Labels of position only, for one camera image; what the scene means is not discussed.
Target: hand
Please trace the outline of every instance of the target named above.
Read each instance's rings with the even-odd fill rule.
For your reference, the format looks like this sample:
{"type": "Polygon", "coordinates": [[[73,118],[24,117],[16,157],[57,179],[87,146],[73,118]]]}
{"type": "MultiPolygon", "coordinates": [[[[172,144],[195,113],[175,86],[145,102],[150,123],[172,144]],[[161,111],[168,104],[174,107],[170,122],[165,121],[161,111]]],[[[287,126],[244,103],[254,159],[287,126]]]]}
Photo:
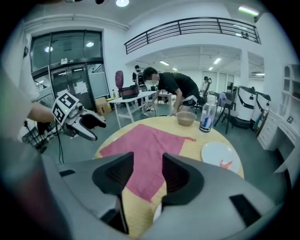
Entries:
{"type": "Polygon", "coordinates": [[[177,113],[177,109],[173,109],[172,116],[176,116],[176,113],[177,113]]]}

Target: bowl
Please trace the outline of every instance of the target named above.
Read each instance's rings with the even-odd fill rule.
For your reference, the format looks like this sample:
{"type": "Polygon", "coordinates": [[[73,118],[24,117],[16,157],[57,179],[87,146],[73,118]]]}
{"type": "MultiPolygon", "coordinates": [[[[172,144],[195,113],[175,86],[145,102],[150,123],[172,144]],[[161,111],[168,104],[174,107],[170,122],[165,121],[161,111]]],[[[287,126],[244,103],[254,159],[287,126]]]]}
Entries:
{"type": "Polygon", "coordinates": [[[191,126],[197,116],[191,112],[178,112],[176,113],[177,121],[180,125],[191,126]]]}

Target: ceiling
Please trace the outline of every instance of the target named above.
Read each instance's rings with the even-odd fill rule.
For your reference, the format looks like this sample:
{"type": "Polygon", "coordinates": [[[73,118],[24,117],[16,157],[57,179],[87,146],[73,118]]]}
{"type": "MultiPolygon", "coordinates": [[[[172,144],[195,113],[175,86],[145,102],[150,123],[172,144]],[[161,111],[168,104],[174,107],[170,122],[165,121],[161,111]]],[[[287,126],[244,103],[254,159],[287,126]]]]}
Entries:
{"type": "MultiPolygon", "coordinates": [[[[249,53],[248,61],[250,75],[264,72],[262,57],[249,53]]],[[[172,68],[178,71],[208,71],[213,67],[212,71],[240,75],[240,49],[218,45],[172,48],[143,56],[132,64],[138,64],[142,68],[154,67],[160,71],[172,71],[172,68]],[[221,61],[214,64],[217,58],[221,58],[221,61]],[[160,60],[170,65],[165,66],[160,60]]]]}
{"type": "MultiPolygon", "coordinates": [[[[113,20],[122,24],[129,24],[138,16],[147,11],[174,2],[184,4],[185,2],[197,2],[209,0],[130,0],[126,7],[118,7],[115,0],[105,0],[103,4],[97,5],[95,0],[83,0],[80,2],[66,3],[61,1],[55,4],[36,5],[31,12],[25,16],[25,21],[30,21],[45,15],[58,14],[86,14],[113,20]]],[[[265,8],[255,0],[211,0],[210,2],[222,2],[226,6],[230,16],[234,19],[253,23],[253,17],[238,11],[241,5],[256,9],[260,13],[265,8]]]]}

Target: white plate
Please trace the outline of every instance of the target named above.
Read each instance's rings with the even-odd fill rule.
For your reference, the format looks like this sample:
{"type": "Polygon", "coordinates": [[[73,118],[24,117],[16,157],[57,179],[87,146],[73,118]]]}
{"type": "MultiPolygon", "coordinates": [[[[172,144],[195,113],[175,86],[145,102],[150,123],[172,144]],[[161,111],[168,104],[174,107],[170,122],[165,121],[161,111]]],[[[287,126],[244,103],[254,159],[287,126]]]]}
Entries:
{"type": "Polygon", "coordinates": [[[239,172],[240,158],[234,148],[222,142],[208,142],[201,151],[202,161],[233,171],[239,172]]]}

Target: pink towel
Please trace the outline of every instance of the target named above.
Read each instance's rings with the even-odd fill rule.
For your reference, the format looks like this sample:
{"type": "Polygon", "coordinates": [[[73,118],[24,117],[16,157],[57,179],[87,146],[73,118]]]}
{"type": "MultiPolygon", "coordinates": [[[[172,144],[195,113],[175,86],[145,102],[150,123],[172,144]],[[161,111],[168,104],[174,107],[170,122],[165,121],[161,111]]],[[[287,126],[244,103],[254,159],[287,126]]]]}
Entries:
{"type": "Polygon", "coordinates": [[[104,147],[103,157],[134,152],[134,170],[126,187],[135,195],[151,202],[165,179],[162,174],[162,155],[178,155],[185,139],[170,133],[139,124],[122,137],[104,147]]]}

